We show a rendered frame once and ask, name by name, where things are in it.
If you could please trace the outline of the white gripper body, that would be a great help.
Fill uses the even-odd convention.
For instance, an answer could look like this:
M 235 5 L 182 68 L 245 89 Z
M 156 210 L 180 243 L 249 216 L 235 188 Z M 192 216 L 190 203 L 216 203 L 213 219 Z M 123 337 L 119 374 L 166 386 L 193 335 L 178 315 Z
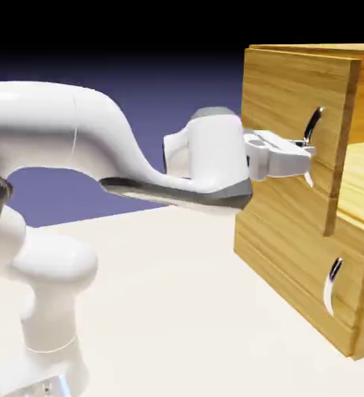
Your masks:
M 302 140 L 288 140 L 268 130 L 261 130 L 260 137 L 269 145 L 269 177 L 291 177 L 310 171 L 314 146 L 304 146 Z

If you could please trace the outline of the short light wood cabinet door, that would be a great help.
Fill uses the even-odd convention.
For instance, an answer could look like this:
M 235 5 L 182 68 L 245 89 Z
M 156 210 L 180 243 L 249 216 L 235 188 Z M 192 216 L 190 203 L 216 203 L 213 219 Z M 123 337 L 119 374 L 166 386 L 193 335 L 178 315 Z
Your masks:
M 337 350 L 364 358 L 364 223 L 340 214 L 323 236 L 287 210 L 256 206 L 236 217 L 234 251 Z M 323 290 L 337 257 L 330 316 Z

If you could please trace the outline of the tall light wood cabinet door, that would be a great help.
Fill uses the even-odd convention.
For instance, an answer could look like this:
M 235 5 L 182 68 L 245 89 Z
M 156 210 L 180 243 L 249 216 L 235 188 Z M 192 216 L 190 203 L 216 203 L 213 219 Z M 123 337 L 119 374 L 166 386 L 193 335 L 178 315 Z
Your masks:
M 295 216 L 325 236 L 335 229 L 360 68 L 360 60 L 348 57 L 253 48 L 244 53 L 244 126 L 298 140 L 314 111 L 324 107 L 310 139 L 314 184 L 302 177 L 269 178 L 256 182 L 254 189 L 256 195 L 287 201 Z

